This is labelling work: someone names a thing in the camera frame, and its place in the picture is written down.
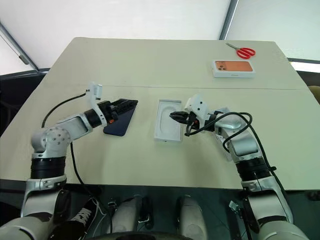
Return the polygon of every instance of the scissors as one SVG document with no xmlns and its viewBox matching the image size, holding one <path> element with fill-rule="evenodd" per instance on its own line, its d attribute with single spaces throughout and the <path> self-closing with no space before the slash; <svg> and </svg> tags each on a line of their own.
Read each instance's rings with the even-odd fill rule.
<svg viewBox="0 0 320 240">
<path fill-rule="evenodd" d="M 227 44 L 229 47 L 234 48 L 236 54 L 242 59 L 249 59 L 252 56 L 256 55 L 256 51 L 251 49 L 251 48 L 247 48 L 247 47 L 241 47 L 240 48 L 240 47 L 233 46 L 233 45 L 231 45 L 230 43 L 227 43 L 227 42 L 225 44 Z"/>
</svg>

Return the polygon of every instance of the metal pole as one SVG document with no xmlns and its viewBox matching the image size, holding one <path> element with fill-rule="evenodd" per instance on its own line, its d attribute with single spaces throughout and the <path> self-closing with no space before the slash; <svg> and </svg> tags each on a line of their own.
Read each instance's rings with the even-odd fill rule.
<svg viewBox="0 0 320 240">
<path fill-rule="evenodd" d="M 30 64 L 30 66 L 39 72 L 37 65 L 31 60 L 31 58 L 26 54 L 26 52 L 20 47 L 16 40 L 10 35 L 7 29 L 0 23 L 0 32 L 9 40 L 9 42 L 14 46 L 14 48 L 19 52 L 19 58 L 25 63 Z"/>
<path fill-rule="evenodd" d="M 226 38 L 227 38 L 227 34 L 229 32 L 232 19 L 234 18 L 234 15 L 236 12 L 238 1 L 239 0 L 230 0 L 229 8 L 228 8 L 228 11 L 226 12 L 226 15 L 225 15 L 224 23 L 223 23 L 221 33 L 219 36 L 219 40 L 226 40 Z"/>
</svg>

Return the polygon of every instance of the sneaker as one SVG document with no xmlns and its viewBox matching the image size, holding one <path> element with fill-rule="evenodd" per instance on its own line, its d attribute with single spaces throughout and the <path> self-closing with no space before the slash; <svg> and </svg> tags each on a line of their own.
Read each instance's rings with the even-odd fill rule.
<svg viewBox="0 0 320 240">
<path fill-rule="evenodd" d="M 98 204 L 90 198 L 83 208 L 70 220 L 57 226 L 48 240 L 80 240 L 88 232 L 98 213 Z"/>
</svg>

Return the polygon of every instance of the scissor handle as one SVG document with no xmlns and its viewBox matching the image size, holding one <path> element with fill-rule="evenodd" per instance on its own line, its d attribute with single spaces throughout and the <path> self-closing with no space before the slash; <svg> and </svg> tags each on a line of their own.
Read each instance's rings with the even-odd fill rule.
<svg viewBox="0 0 320 240">
<path fill-rule="evenodd" d="M 242 47 L 236 50 L 236 54 L 242 59 L 249 59 L 250 57 L 256 55 L 256 51 L 251 48 Z"/>
</svg>

